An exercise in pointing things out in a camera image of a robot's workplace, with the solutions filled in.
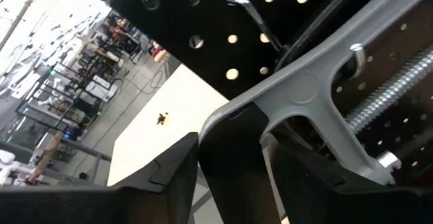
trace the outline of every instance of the small object on floor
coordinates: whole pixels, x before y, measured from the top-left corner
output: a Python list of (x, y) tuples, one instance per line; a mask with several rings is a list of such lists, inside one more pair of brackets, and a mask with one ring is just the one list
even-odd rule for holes
[(86, 180), (87, 179), (87, 173), (80, 173), (80, 175), (78, 176), (79, 179), (81, 180)]
[(155, 59), (155, 62), (156, 63), (158, 63), (158, 62), (161, 62), (164, 58), (165, 58), (165, 56), (167, 55), (167, 50), (162, 50), (162, 51), (160, 51), (160, 52), (158, 52), (158, 54), (156, 54), (155, 55), (155, 57), (154, 57), (154, 59)]
[(156, 124), (157, 125), (159, 125), (159, 124), (164, 125), (165, 118), (166, 117), (160, 113), (160, 116), (158, 117), (158, 122)]

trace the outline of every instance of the black panel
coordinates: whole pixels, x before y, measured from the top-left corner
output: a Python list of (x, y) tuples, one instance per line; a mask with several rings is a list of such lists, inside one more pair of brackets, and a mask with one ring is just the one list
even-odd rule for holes
[[(261, 74), (260, 69), (272, 71), (278, 57), (270, 43), (260, 41), (260, 30), (247, 12), (228, 5), (226, 0), (106, 1), (228, 99), (267, 78), (270, 73)], [(301, 4), (297, 0), (251, 0), (283, 44), (292, 44), (330, 1), (308, 0)], [(368, 1), (348, 1), (301, 52), (322, 42)], [(189, 46), (194, 35), (204, 40), (199, 49)], [(237, 35), (237, 42), (229, 43), (229, 35)], [(240, 72), (235, 80), (226, 78), (231, 68)]]
[(189, 133), (114, 187), (3, 187), (0, 223), (187, 224), (197, 146)]
[(267, 123), (248, 104), (201, 141), (198, 159), (224, 224), (281, 222), (259, 142)]

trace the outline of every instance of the white floor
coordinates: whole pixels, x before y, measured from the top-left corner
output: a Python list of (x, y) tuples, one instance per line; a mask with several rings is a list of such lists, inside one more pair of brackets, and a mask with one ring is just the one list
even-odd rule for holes
[[(155, 63), (148, 54), (143, 55), (137, 64), (129, 62), (126, 69), (130, 72), (124, 77), (123, 83), (116, 82), (119, 87), (122, 85), (121, 91), (104, 107), (102, 116), (89, 129), (81, 143), (111, 156), (114, 141), (167, 80), (170, 74), (168, 67), (172, 66), (169, 62)], [(80, 172), (90, 173), (94, 162), (94, 157), (79, 152), (62, 172), (74, 176), (78, 176)], [(106, 184), (109, 168), (109, 162), (101, 161), (96, 184)]]

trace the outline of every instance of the metal frame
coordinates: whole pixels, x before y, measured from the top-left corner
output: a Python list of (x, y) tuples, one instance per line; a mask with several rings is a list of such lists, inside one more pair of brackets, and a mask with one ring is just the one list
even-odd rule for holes
[[(70, 68), (68, 68), (65, 65), (62, 65), (60, 63), (57, 63), (56, 65), (52, 66), (51, 69), (49, 69), (43, 76), (40, 77), (40, 79), (38, 80), (39, 83), (37, 85), (34, 85), (30, 89), (30, 91), (26, 95), (25, 99), (16, 108), (16, 112), (18, 114), (23, 115), (23, 116), (27, 116), (28, 118), (38, 122), (39, 124), (46, 126), (46, 127), (49, 127), (50, 129), (57, 129), (57, 130), (66, 132), (68, 127), (77, 128), (82, 123), (82, 122), (76, 121), (76, 120), (68, 117), (67, 114), (70, 112), (71, 108), (74, 108), (77, 97), (79, 97), (82, 93), (87, 93), (87, 92), (85, 92), (85, 90), (83, 88), (81, 88), (81, 92), (77, 95), (76, 98), (74, 98), (74, 97), (71, 97), (70, 95), (66, 95), (63, 91), (58, 91), (56, 88), (53, 88), (51, 85), (46, 85), (45, 81), (50, 76), (51, 71), (55, 71), (56, 74), (66, 78), (66, 79), (70, 79), (65, 74), (63, 74), (62, 72), (57, 71), (56, 68), (59, 68), (59, 67), (65, 68), (65, 69), (76, 74), (75, 71), (71, 70)], [(44, 88), (42, 88), (42, 86), (44, 86), (44, 87), (46, 87), (52, 91), (56, 91), (57, 93), (63, 95), (64, 97), (67, 97), (71, 101), (69, 106), (67, 108), (65, 108), (64, 111), (60, 115), (56, 115), (56, 116), (50, 115), (50, 113), (53, 113), (53, 112), (42, 111), (42, 109), (40, 109), (38, 106), (30, 103), (30, 100), (32, 100), (32, 99), (39, 101), (39, 99), (37, 97), (35, 97), (35, 93), (38, 93), (39, 91), (42, 91), (43, 93), (48, 93), (48, 94), (52, 93), (52, 92), (46, 91)], [(90, 97), (92, 97), (93, 99), (95, 99), (96, 104), (94, 106), (98, 106), (98, 104), (100, 104), (100, 101), (101, 101), (100, 98), (98, 98), (94, 95), (91, 95), (90, 93), (87, 93), (87, 94)], [(28, 113), (26, 113), (26, 109), (32, 110), (36, 113), (41, 113), (41, 114), (47, 115), (49, 117), (52, 117), (53, 122), (49, 123), (49, 122), (43, 121), (41, 118), (36, 118), (34, 116), (31, 116)]]
[(330, 88), (337, 71), (352, 57), (352, 44), (368, 44), (420, 1), (373, 0), (320, 46), (214, 112), (200, 141), (206, 141), (221, 120), (252, 102), (269, 119), (262, 138), (285, 119), (305, 116), (342, 166), (381, 184), (393, 182), (389, 170), (368, 156), (350, 130)]

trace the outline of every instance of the black pegboard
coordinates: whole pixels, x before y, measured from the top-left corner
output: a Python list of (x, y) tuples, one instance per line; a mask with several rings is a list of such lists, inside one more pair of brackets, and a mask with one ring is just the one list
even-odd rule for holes
[[(346, 115), (357, 104), (389, 79), (422, 48), (433, 44), (433, 0), (424, 0), (395, 22), (384, 34), (366, 46), (364, 72), (332, 87), (333, 100)], [(357, 137), (368, 154), (377, 157), (389, 150), (399, 154), (418, 137), (433, 130), (433, 74), (428, 75)], [(433, 138), (419, 139), (418, 146), (406, 152), (403, 166), (393, 172), (398, 185), (432, 185)]]
[[(228, 99), (271, 74), (261, 74), (261, 68), (274, 69), (277, 52), (270, 43), (260, 41), (260, 30), (245, 10), (228, 5), (226, 0), (106, 1)], [(250, 1), (281, 43), (291, 44), (331, 0)], [(349, 1), (304, 52), (322, 42), (368, 1)], [(199, 49), (189, 46), (194, 35), (204, 40)], [(236, 43), (228, 42), (230, 35), (237, 35)], [(229, 80), (226, 72), (232, 68), (239, 76)]]

